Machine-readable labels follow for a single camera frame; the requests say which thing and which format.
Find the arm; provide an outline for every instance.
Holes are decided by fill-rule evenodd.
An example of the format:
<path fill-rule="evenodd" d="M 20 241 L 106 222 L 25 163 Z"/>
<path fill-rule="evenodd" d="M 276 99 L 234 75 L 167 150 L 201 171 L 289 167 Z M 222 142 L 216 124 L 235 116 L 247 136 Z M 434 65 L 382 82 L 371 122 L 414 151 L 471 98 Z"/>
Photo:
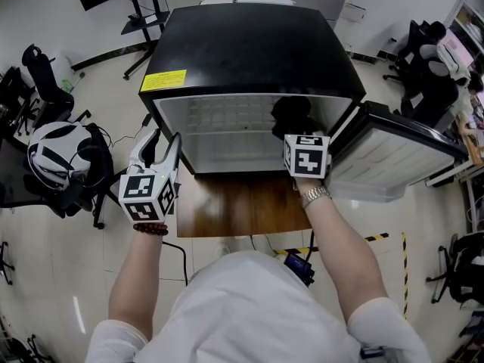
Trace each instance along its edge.
<path fill-rule="evenodd" d="M 321 185 L 317 179 L 296 178 L 301 194 Z M 320 197 L 306 207 L 319 253 L 336 286 L 346 322 L 362 304 L 388 297 L 380 268 L 365 240 L 344 220 L 329 197 Z"/>
<path fill-rule="evenodd" d="M 128 323 L 148 340 L 153 336 L 163 237 L 137 232 L 109 298 L 109 319 Z"/>
<path fill-rule="evenodd" d="M 459 135 L 465 136 L 474 136 L 476 137 L 476 130 L 475 129 L 469 129 L 466 127 L 467 121 L 466 121 L 466 116 L 464 113 L 459 113 L 458 119 L 457 119 L 457 124 L 458 124 L 458 130 L 459 130 Z"/>

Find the yellow black tape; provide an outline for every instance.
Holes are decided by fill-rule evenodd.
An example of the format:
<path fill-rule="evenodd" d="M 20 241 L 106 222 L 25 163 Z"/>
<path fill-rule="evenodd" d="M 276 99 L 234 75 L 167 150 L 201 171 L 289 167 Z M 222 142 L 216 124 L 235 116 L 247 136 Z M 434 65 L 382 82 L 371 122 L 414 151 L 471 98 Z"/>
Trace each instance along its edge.
<path fill-rule="evenodd" d="M 382 233 L 380 235 L 373 235 L 371 237 L 366 237 L 365 240 L 367 242 L 373 242 L 374 240 L 382 240 L 382 239 L 385 239 L 385 238 L 388 238 L 389 235 L 388 233 Z M 283 255 L 287 255 L 287 254 L 307 254 L 309 253 L 309 248 L 308 247 L 300 247 L 300 248 L 296 248 L 296 249 L 285 249 L 285 250 L 274 250 L 277 254 L 283 254 Z M 313 247 L 312 248 L 312 251 L 313 252 L 317 252 L 319 251 L 317 247 Z"/>
<path fill-rule="evenodd" d="M 407 268 L 407 237 L 402 233 L 403 240 L 403 265 L 405 267 L 405 307 L 403 309 L 403 317 L 407 318 L 408 309 L 408 268 Z"/>

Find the wooden board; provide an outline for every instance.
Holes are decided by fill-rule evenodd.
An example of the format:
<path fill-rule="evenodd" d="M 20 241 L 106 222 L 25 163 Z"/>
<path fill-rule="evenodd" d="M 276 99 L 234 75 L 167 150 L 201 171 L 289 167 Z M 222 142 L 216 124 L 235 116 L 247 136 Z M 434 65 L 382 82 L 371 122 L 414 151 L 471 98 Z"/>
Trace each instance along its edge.
<path fill-rule="evenodd" d="M 476 142 L 473 141 L 468 135 L 461 135 L 464 143 L 467 147 L 467 152 L 469 152 L 469 157 L 472 160 L 475 166 L 479 166 L 484 164 L 484 161 L 481 157 L 481 151 L 484 150 L 484 147 L 480 147 L 477 145 Z"/>
<path fill-rule="evenodd" d="M 235 237 L 311 228 L 287 172 L 193 176 L 180 165 L 179 237 Z"/>

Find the floor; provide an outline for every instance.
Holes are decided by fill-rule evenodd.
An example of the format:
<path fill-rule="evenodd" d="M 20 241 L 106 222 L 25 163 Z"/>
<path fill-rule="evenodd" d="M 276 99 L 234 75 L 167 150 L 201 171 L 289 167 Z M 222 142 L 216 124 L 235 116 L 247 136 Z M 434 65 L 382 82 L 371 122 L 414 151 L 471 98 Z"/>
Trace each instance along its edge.
<path fill-rule="evenodd" d="M 74 90 L 76 113 L 92 112 L 92 120 L 117 140 L 134 136 L 146 115 L 138 98 L 144 69 L 128 82 L 122 73 L 138 54 L 118 57 L 85 69 L 85 78 Z M 401 86 L 385 82 L 381 75 L 387 65 L 355 62 L 368 92 L 367 99 L 399 105 Z M 154 128 L 151 123 L 138 139 Z M 135 144 L 125 138 L 113 149 L 115 169 L 124 168 Z M 387 204 L 335 200 L 343 216 L 361 236 L 388 233 L 389 237 L 370 243 L 383 273 L 389 296 L 404 308 L 404 268 L 402 232 L 408 245 L 408 320 L 427 344 L 434 361 L 443 361 L 456 347 L 456 335 L 470 317 L 460 311 L 448 294 L 441 303 L 431 305 L 435 286 L 426 285 L 425 277 L 439 271 L 439 245 L 447 245 L 454 233 L 463 234 L 466 222 L 463 197 L 457 185 L 426 188 L 420 182 L 408 188 L 405 196 Z M 59 219 L 42 206 L 4 210 L 0 231 L 8 241 L 9 256 L 16 266 L 14 285 L 0 280 L 0 315 L 10 332 L 26 339 L 36 334 L 45 350 L 57 361 L 84 361 L 89 338 L 96 324 L 107 317 L 110 289 L 116 279 L 133 231 L 122 210 L 107 200 L 103 211 L 106 227 L 92 227 L 90 213 L 80 212 L 70 219 Z M 183 239 L 176 237 L 175 217 L 168 220 L 167 240 L 185 248 L 188 277 L 216 259 L 217 238 Z M 260 251 L 307 247 L 309 231 L 254 237 Z M 247 237 L 234 240 L 241 249 L 251 248 Z M 312 255 L 316 270 L 310 290 L 325 308 L 342 318 L 337 295 L 318 254 Z M 177 295 L 184 288 L 182 255 L 164 247 L 160 263 L 160 296 L 155 315 L 159 331 Z"/>

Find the fridge door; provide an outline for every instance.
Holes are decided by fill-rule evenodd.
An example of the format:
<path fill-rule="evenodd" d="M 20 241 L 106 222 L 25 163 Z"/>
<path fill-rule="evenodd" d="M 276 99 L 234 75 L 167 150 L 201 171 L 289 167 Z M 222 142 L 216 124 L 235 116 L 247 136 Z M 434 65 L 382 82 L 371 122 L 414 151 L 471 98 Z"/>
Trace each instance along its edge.
<path fill-rule="evenodd" d="M 335 197 L 388 202 L 408 185 L 465 160 L 467 150 L 427 126 L 365 102 L 330 144 Z"/>

